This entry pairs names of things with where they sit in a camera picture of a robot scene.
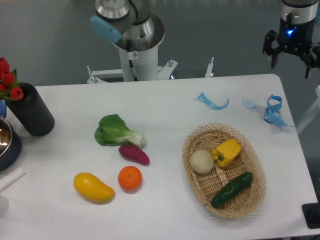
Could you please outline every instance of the fake vegetable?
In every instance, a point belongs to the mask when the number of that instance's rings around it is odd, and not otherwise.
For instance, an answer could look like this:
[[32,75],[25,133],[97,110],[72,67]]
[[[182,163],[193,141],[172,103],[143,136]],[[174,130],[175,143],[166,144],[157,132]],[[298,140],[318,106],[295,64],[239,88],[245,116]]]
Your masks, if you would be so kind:
[[195,172],[206,174],[214,167],[214,160],[208,151],[197,150],[191,155],[190,166]]
[[150,162],[147,154],[136,145],[126,144],[119,147],[119,153],[127,159],[147,165]]
[[143,133],[130,130],[118,114],[104,116],[94,133],[95,140],[102,146],[132,143],[142,147],[146,142],[144,137]]
[[123,190],[134,191],[142,183],[142,173],[135,166],[126,166],[119,172],[118,182]]
[[93,203],[105,203],[115,196],[115,191],[89,172],[81,172],[74,177],[74,188],[81,196]]
[[236,158],[241,149],[238,141],[231,138],[216,147],[212,151],[212,157],[220,167],[224,168]]
[[250,171],[244,172],[236,176],[230,182],[223,186],[211,200],[211,206],[217,208],[227,201],[231,200],[244,189],[249,188],[253,180],[253,174]]

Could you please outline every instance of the red tulip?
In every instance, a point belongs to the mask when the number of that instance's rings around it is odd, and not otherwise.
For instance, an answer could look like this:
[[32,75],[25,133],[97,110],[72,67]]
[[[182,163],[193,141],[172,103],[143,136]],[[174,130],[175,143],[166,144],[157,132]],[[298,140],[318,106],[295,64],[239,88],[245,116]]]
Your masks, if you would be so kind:
[[8,87],[15,82],[15,76],[11,72],[4,70],[1,74],[1,80]]
[[24,92],[21,87],[15,86],[10,90],[10,98],[20,100],[24,97]]
[[2,71],[9,71],[10,66],[4,57],[0,57],[0,75]]
[[7,87],[0,83],[0,91],[7,91]]

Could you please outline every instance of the plastic fruit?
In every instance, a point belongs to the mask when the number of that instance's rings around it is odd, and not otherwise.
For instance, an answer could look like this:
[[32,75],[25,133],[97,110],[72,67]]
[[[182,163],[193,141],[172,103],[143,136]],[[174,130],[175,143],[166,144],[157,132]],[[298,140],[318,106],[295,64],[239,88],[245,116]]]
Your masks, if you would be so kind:
[[142,183],[142,173],[135,166],[126,166],[119,172],[118,182],[125,191],[136,190]]
[[89,172],[81,172],[74,177],[74,188],[81,196],[93,203],[105,203],[115,196],[115,191]]

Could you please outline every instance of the blue tape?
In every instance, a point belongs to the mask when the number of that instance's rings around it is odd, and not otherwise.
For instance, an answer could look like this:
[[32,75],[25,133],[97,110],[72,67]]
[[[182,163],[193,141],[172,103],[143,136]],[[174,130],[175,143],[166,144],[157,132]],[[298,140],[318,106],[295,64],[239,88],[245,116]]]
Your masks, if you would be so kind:
[[[279,103],[275,105],[271,105],[270,100],[276,100]],[[294,127],[292,125],[288,125],[285,121],[281,118],[280,109],[282,107],[282,98],[280,96],[271,95],[266,104],[268,107],[265,109],[263,120],[265,120],[269,124],[275,124],[278,126],[288,126]]]
[[210,108],[214,109],[214,110],[221,110],[221,109],[225,109],[228,105],[229,105],[229,98],[227,99],[226,103],[222,106],[218,106],[215,105],[212,101],[210,101],[205,94],[202,92],[195,100],[198,100],[200,102],[203,102],[204,104],[206,104],[207,106],[209,106]]

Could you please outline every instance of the sticker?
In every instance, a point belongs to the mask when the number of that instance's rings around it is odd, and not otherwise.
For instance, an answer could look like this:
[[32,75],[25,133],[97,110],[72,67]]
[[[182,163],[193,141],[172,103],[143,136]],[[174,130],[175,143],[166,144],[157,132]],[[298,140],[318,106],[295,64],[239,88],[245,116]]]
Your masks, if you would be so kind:
[[195,100],[198,100],[200,102],[203,102],[204,104],[206,104],[207,106],[209,106],[210,108],[214,109],[214,110],[221,110],[221,109],[225,109],[228,105],[229,105],[229,98],[227,99],[226,103],[222,106],[217,106],[215,105],[212,101],[210,101],[205,94],[202,92]]
[[[276,100],[279,103],[271,105],[270,100]],[[280,109],[282,107],[282,98],[280,96],[271,95],[266,104],[268,107],[265,109],[263,120],[265,120],[269,124],[275,124],[278,126],[288,126],[288,127],[294,127],[292,125],[288,125],[285,123],[285,121],[281,118],[280,115]]]
[[128,52],[128,58],[129,60],[138,59],[138,52],[137,51]]

